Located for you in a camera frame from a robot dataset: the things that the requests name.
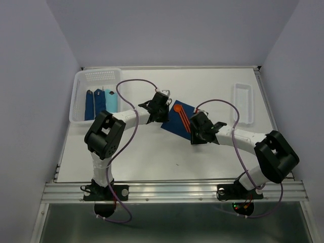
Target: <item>table surface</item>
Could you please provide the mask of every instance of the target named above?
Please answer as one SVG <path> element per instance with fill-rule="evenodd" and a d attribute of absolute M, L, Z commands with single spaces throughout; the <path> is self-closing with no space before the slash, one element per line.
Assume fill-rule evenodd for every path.
<path fill-rule="evenodd" d="M 173 101 L 197 106 L 209 99 L 233 102 L 235 83 L 251 85 L 254 92 L 254 123 L 238 125 L 257 133 L 272 130 L 266 105 L 252 68 L 224 69 L 147 69 L 123 70 L 123 79 L 143 78 L 154 82 L 161 90 L 170 90 Z M 143 103 L 154 95 L 154 88 L 144 82 L 129 82 L 121 87 L 122 94 L 134 104 Z M 125 103 L 122 110 L 129 109 Z M 232 108 L 220 102 L 206 104 L 213 123 L 233 125 Z M 190 145 L 184 138 L 152 123 L 139 126 L 133 142 L 112 163 L 116 181 L 233 179 L 243 172 L 234 148 L 216 144 Z M 57 182 L 88 182 L 93 176 L 90 152 L 84 143 L 89 127 L 69 126 Z M 130 138 L 133 129 L 126 130 L 119 145 Z M 240 151 L 248 169 L 258 164 L 254 155 Z"/>

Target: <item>dark blue cloth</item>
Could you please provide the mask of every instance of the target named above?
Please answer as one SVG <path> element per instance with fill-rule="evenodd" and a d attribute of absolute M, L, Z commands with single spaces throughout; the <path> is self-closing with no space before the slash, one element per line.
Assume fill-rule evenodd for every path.
<path fill-rule="evenodd" d="M 93 103 L 93 93 L 91 90 L 86 94 L 85 120 L 93 120 L 95 117 L 95 106 Z"/>
<path fill-rule="evenodd" d="M 95 96 L 95 112 L 97 116 L 100 112 L 106 110 L 105 92 L 103 90 L 97 89 L 94 93 L 94 96 Z"/>
<path fill-rule="evenodd" d="M 178 100 L 176 100 L 173 104 L 173 106 L 175 104 L 179 104 L 179 105 L 182 105 L 183 109 L 184 109 L 184 112 L 186 113 L 188 119 L 190 120 L 190 118 L 192 117 L 193 115 L 193 111 L 194 111 L 194 107 L 193 106 L 190 106 L 190 105 L 187 105 L 185 103 L 182 103 Z M 169 112 L 169 122 L 167 123 L 163 123 L 161 128 L 162 129 L 165 129 L 171 133 L 174 133 L 180 137 L 183 137 L 185 139 L 188 139 L 190 140 L 190 133 L 188 133 L 181 121 L 181 118 L 180 118 L 180 115 L 179 113 L 176 113 L 173 109 L 173 106 L 172 108 L 170 109 L 170 112 Z"/>

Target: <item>cable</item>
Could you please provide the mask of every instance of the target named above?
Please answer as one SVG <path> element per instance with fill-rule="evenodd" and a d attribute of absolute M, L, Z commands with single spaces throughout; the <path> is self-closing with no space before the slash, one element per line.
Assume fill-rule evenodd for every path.
<path fill-rule="evenodd" d="M 219 101 L 219 102 L 226 103 L 226 104 L 230 105 L 231 107 L 233 107 L 233 109 L 236 111 L 236 114 L 237 114 L 237 120 L 235 121 L 235 123 L 234 123 L 234 125 L 233 125 L 233 127 L 232 127 L 232 141 L 233 141 L 233 147 L 234 147 L 234 149 L 235 149 L 235 152 L 236 152 L 236 155 L 237 155 L 237 157 L 238 157 L 238 160 L 239 160 L 239 162 L 241 163 L 241 165 L 242 165 L 242 167 L 243 167 L 243 169 L 244 169 L 244 172 L 247 174 L 247 177 L 249 178 L 249 180 L 251 181 L 251 183 L 253 184 L 253 186 L 254 186 L 256 189 L 263 189 L 264 186 L 265 186 L 265 184 L 264 184 L 263 186 L 261 186 L 261 187 L 258 187 L 258 186 L 255 184 L 255 182 L 253 181 L 252 177 L 250 176 L 250 174 L 249 174 L 249 172 L 248 172 L 248 170 L 247 170 L 247 168 L 246 168 L 246 166 L 245 166 L 245 164 L 244 164 L 244 162 L 243 162 L 243 160 L 242 160 L 242 158 L 241 158 L 241 156 L 240 156 L 240 154 L 239 154 L 239 152 L 238 152 L 237 142 L 236 142 L 235 134 L 234 134 L 235 127 L 236 127 L 236 125 L 238 124 L 238 121 L 239 121 L 239 111 L 238 111 L 238 109 L 237 109 L 233 104 L 231 104 L 230 102 L 228 102 L 228 101 L 226 101 L 226 100 L 221 100 L 221 99 L 212 99 L 212 100 L 207 100 L 207 101 L 205 101 L 205 102 L 199 104 L 199 105 L 196 107 L 196 112 L 198 111 L 198 108 L 199 108 L 200 106 L 202 106 L 202 105 L 204 105 L 204 104 L 206 104 L 206 103 L 212 102 L 212 101 Z M 279 198 L 279 200 L 278 200 L 278 203 L 276 204 L 276 206 L 274 206 L 274 208 L 273 208 L 272 210 L 270 210 L 270 211 L 267 212 L 267 213 L 264 213 L 264 214 L 261 214 L 261 215 L 256 215 L 256 216 L 245 216 L 245 215 L 240 215 L 240 214 L 236 214 L 236 213 L 233 213 L 233 212 L 228 212 L 228 211 L 226 211 L 226 210 L 222 210 L 222 209 L 218 209 L 218 208 L 215 208 L 215 209 L 217 209 L 217 210 L 219 210 L 219 211 L 222 211 L 222 212 L 225 212 L 225 213 L 228 213 L 228 214 L 237 215 L 237 216 L 242 216 L 242 217 L 245 217 L 245 218 L 251 218 L 251 219 L 256 219 L 256 218 L 261 218 L 261 217 L 268 216 L 268 215 L 272 214 L 273 212 L 275 212 L 275 211 L 278 209 L 278 207 L 279 207 L 279 205 L 280 205 L 280 203 L 281 203 L 281 201 L 282 201 L 282 197 L 283 197 L 283 195 L 284 195 L 284 187 L 283 187 L 282 183 L 280 183 L 280 187 L 281 187 L 281 194 L 280 194 L 280 198 Z"/>
<path fill-rule="evenodd" d="M 127 79 L 127 80 L 124 80 L 124 81 L 121 81 L 121 82 L 119 82 L 118 84 L 117 84 L 117 86 L 116 86 L 116 92 L 117 92 L 117 94 L 119 95 L 119 97 L 122 99 L 122 100 L 124 100 L 127 104 L 129 104 L 130 106 L 131 106 L 131 108 L 134 110 L 134 112 L 135 112 L 135 115 L 136 115 L 136 123 L 135 123 L 135 128 L 134 128 L 134 131 L 133 131 L 133 133 L 132 133 L 132 135 L 131 135 L 131 137 L 130 137 L 130 139 L 128 140 L 128 142 L 124 145 L 124 147 L 122 147 L 121 149 L 120 149 L 120 151 L 114 156 L 114 157 L 112 157 L 111 158 L 111 160 L 109 161 L 109 163 L 108 163 L 108 165 L 107 165 L 107 168 L 106 168 L 106 178 L 107 178 L 107 182 L 108 182 L 108 187 L 109 187 L 109 190 L 110 190 L 110 192 L 111 192 L 111 194 L 113 195 L 113 197 L 119 202 L 119 204 L 127 211 L 127 213 L 129 214 L 129 219 L 127 219 L 127 220 L 123 220 L 123 221 L 119 221 L 119 220 L 112 220 L 112 219 L 107 219 L 107 218 L 104 218 L 104 217 L 102 217 L 102 216 L 100 216 L 100 215 L 97 215 L 97 217 L 100 217 L 100 218 L 102 218 L 102 219 L 104 219 L 105 221 L 107 221 L 107 222 L 111 222 L 111 223 L 119 223 L 119 224 L 125 224 L 125 223 L 128 223 L 128 222 L 130 222 L 131 220 L 132 220 L 132 218 L 133 218 L 133 215 L 132 215 L 132 213 L 131 213 L 131 211 L 128 209 L 128 207 L 118 198 L 118 196 L 116 195 L 116 193 L 114 192 L 114 190 L 113 190 L 113 188 L 112 188 L 112 186 L 111 186 L 111 184 L 109 183 L 109 177 L 108 177 L 108 170 L 109 170 L 109 166 L 111 165 L 111 163 L 116 159 L 116 157 L 118 156 L 118 155 L 120 155 L 120 153 L 121 152 L 123 152 L 124 150 L 125 150 L 125 148 L 131 143 L 131 141 L 134 139 L 134 137 L 135 137 L 135 134 L 136 134 L 136 132 L 137 132 L 137 129 L 138 129 L 138 125 L 139 125 L 139 114 L 138 114 L 138 112 L 137 112 L 137 110 L 135 109 L 135 106 L 131 103 L 131 102 L 129 102 L 127 99 L 125 99 L 121 94 L 120 94 L 120 92 L 119 92 L 119 90 L 118 90 L 118 87 L 121 85 L 121 84 L 123 84 L 123 83 L 126 83 L 126 82 L 130 82 L 130 81 L 143 81 L 143 82 L 147 82 L 147 83 L 150 83 L 150 84 L 152 84 L 154 87 L 155 87 L 155 90 L 157 90 L 158 88 L 157 88 L 157 86 L 154 84 L 154 83 L 152 83 L 151 81 L 148 81 L 148 80 L 145 80 L 145 79 L 139 79 L 139 78 L 134 78 L 134 79 Z"/>
<path fill-rule="evenodd" d="M 230 105 L 231 107 L 233 107 L 233 109 L 236 111 L 236 114 L 237 114 L 237 120 L 235 121 L 235 123 L 234 123 L 234 125 L 233 125 L 233 127 L 232 127 L 232 141 L 233 141 L 233 147 L 234 147 L 235 153 L 236 153 L 236 155 L 237 155 L 237 158 L 238 158 L 240 164 L 241 164 L 242 167 L 243 167 L 244 172 L 247 174 L 248 179 L 251 181 L 252 185 L 253 185 L 256 189 L 259 189 L 259 190 L 263 189 L 263 188 L 264 188 L 264 185 L 261 186 L 261 187 L 259 187 L 259 186 L 257 186 L 257 185 L 255 184 L 255 182 L 253 181 L 253 179 L 252 179 L 250 173 L 248 172 L 248 169 L 247 169 L 247 167 L 245 166 L 245 164 L 244 164 L 244 162 L 243 162 L 243 160 L 242 160 L 242 158 L 241 158 L 241 155 L 239 154 L 239 151 L 238 151 L 238 146 L 237 146 L 237 142 L 236 142 L 235 134 L 234 134 L 235 127 L 236 127 L 236 125 L 238 124 L 238 121 L 239 121 L 239 111 L 238 111 L 238 109 L 237 109 L 237 108 L 236 108 L 232 103 L 230 103 L 230 102 L 228 102 L 228 101 L 226 101 L 226 100 L 212 99 L 212 100 L 207 100 L 207 101 L 201 103 L 200 105 L 198 105 L 198 106 L 196 107 L 196 112 L 197 112 L 197 110 L 198 110 L 198 108 L 199 108 L 200 106 L 202 106 L 202 105 L 204 105 L 204 104 L 206 104 L 206 103 L 212 102 L 212 101 L 219 101 L 219 102 L 226 103 L 226 104 Z"/>

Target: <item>gray floor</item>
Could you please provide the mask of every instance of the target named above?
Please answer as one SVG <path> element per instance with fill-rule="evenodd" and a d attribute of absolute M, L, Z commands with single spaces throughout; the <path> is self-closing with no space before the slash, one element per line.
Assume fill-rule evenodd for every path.
<path fill-rule="evenodd" d="M 256 204 L 255 215 L 273 203 Z M 230 204 L 132 205 L 133 221 L 117 225 L 96 219 L 92 205 L 51 205 L 43 243 L 311 242 L 298 202 L 282 203 L 273 215 L 243 219 L 215 210 Z M 113 218 L 126 218 L 118 209 Z"/>

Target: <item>orange spoon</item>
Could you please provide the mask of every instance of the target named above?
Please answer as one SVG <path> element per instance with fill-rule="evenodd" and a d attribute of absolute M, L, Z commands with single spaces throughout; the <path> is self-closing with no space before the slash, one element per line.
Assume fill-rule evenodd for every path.
<path fill-rule="evenodd" d="M 182 105 L 176 104 L 173 106 L 173 109 L 176 113 L 179 113 L 181 121 L 184 125 L 184 128 L 186 129 L 186 131 L 188 133 L 190 133 L 190 121 L 189 121 L 186 113 L 184 112 Z"/>

